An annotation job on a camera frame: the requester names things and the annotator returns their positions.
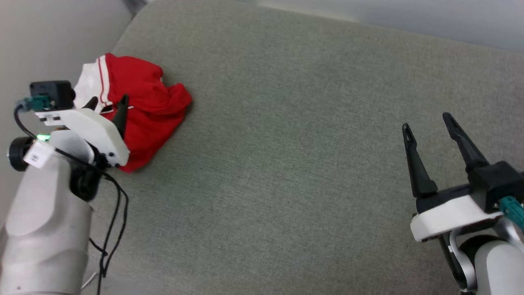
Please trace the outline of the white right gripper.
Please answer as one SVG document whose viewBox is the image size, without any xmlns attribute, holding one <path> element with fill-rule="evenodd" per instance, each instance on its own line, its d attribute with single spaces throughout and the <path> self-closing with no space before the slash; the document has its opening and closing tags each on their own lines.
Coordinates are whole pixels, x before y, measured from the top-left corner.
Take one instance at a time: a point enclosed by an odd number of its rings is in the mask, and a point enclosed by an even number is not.
<svg viewBox="0 0 524 295">
<path fill-rule="evenodd" d="M 457 143 L 466 172 L 488 166 L 490 163 L 455 118 L 449 112 L 444 112 L 442 117 L 450 138 Z M 411 232 L 417 242 L 485 220 L 494 220 L 503 214 L 500 211 L 485 213 L 470 197 L 469 184 L 438 192 L 417 152 L 417 141 L 408 123 L 402 126 L 402 136 L 412 194 L 417 198 L 417 215 L 411 219 Z"/>
</svg>

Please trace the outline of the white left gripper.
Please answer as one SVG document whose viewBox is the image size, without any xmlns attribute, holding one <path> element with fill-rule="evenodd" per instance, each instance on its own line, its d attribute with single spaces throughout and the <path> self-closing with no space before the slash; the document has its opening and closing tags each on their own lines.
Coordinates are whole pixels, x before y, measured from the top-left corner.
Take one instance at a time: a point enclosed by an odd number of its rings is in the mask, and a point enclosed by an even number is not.
<svg viewBox="0 0 524 295">
<path fill-rule="evenodd" d="M 41 111 L 36 112 L 36 116 L 47 126 L 63 125 L 76 132 L 80 138 L 108 156 L 112 166 L 125 166 L 130 153 L 124 142 L 129 95 L 123 95 L 118 101 L 111 121 L 95 112 L 98 104 L 99 99 L 94 96 L 82 109 Z"/>
</svg>

